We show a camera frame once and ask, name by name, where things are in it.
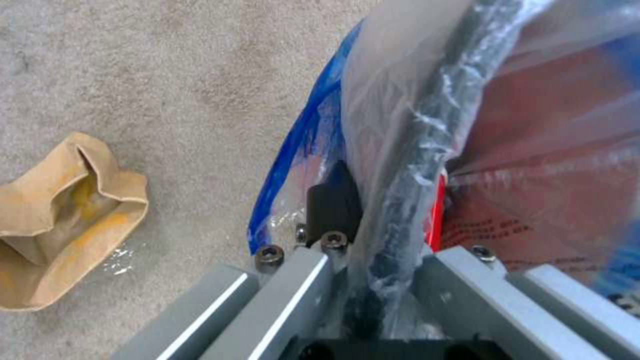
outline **plastic bag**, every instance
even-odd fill
[[[447,167],[444,247],[638,289],[639,25],[638,1],[560,1],[524,31]]]
[[[400,111],[415,109],[412,106],[423,90],[419,85],[434,64],[429,46],[442,36],[413,28],[415,18],[433,11],[438,16],[425,24],[455,19],[455,12],[447,11],[464,2],[450,3],[383,2],[347,36],[318,79],[266,179],[249,224],[252,253],[272,241],[292,247],[295,223],[304,222],[307,189],[337,160],[347,161],[367,211],[372,203],[369,194],[376,193],[371,189],[379,181],[376,171],[393,158],[385,157],[389,155],[385,141],[397,138],[390,121]],[[514,3],[527,4],[532,15],[548,2],[504,4]],[[640,86],[634,69],[640,42],[633,34],[640,24],[638,14],[638,0],[558,0],[524,29],[485,91],[466,147],[473,106],[467,109],[468,121],[450,132],[455,138],[439,152],[441,158],[424,158],[437,163],[460,155],[446,165],[450,176],[444,247],[482,243],[510,270],[552,263],[604,295],[637,287],[640,121],[633,114]],[[365,37],[367,23],[381,19],[388,22],[371,25],[372,33]],[[421,49],[423,57],[411,57]],[[503,54],[494,55],[498,63]],[[356,71],[350,72],[353,64],[357,64]],[[372,87],[378,72],[384,78]],[[446,95],[452,83],[445,81],[444,85]],[[357,106],[358,102],[367,106]],[[353,114],[366,121],[353,122]],[[420,119],[431,122],[435,129],[443,126],[428,117]],[[413,214],[410,224],[405,224],[412,230],[403,236],[415,247],[390,243],[404,248],[405,261],[387,256],[396,268],[386,271],[396,276],[396,284],[403,283],[415,266],[411,259],[419,251],[412,250],[417,249],[421,230],[414,220],[428,218],[437,166],[432,170],[414,172],[420,176],[413,180],[423,184],[420,204],[403,201],[416,193],[397,193],[397,212]],[[363,219],[361,230],[380,232],[367,227],[376,224],[387,226],[404,241],[393,228],[397,223]],[[385,259],[385,251],[380,252],[379,245],[358,250],[358,241],[355,246],[349,264],[355,274],[352,284],[356,288],[363,282],[369,289],[378,286],[374,292],[397,300],[399,295],[394,292],[401,293],[406,283],[389,286],[377,281],[375,274],[371,276],[369,268],[376,253]]]

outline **hex bolt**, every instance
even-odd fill
[[[278,245],[263,245],[255,253],[255,268],[263,274],[273,274],[284,263],[284,250]]]
[[[349,245],[349,240],[340,231],[328,231],[320,237],[320,245],[323,252],[343,253]]]
[[[471,247],[471,253],[475,255],[483,263],[493,263],[496,260],[495,254],[491,249],[484,245],[474,245]]]
[[[296,247],[307,246],[307,226],[296,224]]]

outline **yellow stain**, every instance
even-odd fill
[[[110,232],[115,227],[125,225],[128,222],[129,217],[125,214],[111,214],[100,221],[98,224],[91,226],[89,229],[87,229],[87,231],[80,235],[80,237],[76,238],[71,243],[72,248],[60,265],[60,270],[62,271],[62,269],[68,267],[72,263],[75,263],[80,256],[80,253],[84,251],[84,248],[93,239],[100,236],[101,234]]]
[[[97,178],[92,172],[87,178],[80,181],[71,193],[74,206],[80,211],[80,216],[84,220],[92,219],[98,212],[97,206],[91,201],[91,195],[96,191]]]
[[[91,241],[91,239],[102,233],[112,230],[114,227],[124,225],[128,221],[129,218],[125,214],[111,214],[104,218],[104,220],[100,221],[98,224],[95,224],[87,229],[84,234],[80,235],[79,238],[74,240],[73,244],[75,244],[79,248],[83,248],[89,241]]]

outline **paper bag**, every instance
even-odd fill
[[[0,309],[37,310],[64,295],[145,217],[146,185],[106,144],[72,133],[0,186]]]

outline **metal frame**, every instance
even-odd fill
[[[298,248],[201,359],[277,359],[294,336],[312,336],[332,288],[328,257]]]
[[[257,291],[256,276],[214,266],[111,358],[196,359]]]
[[[426,258],[414,283],[455,339],[490,339],[515,359],[607,359],[462,247]]]

